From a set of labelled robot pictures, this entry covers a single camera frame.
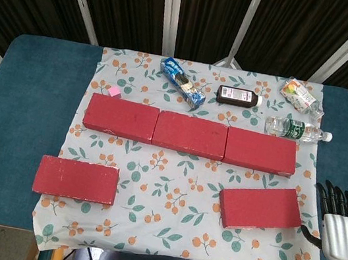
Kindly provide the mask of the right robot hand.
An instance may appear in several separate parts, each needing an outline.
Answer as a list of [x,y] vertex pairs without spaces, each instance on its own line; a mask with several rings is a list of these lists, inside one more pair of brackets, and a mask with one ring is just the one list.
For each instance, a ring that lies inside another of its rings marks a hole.
[[348,260],[348,191],[332,185],[316,183],[320,198],[322,231],[313,236],[305,225],[300,229],[303,236],[323,252],[327,260]]

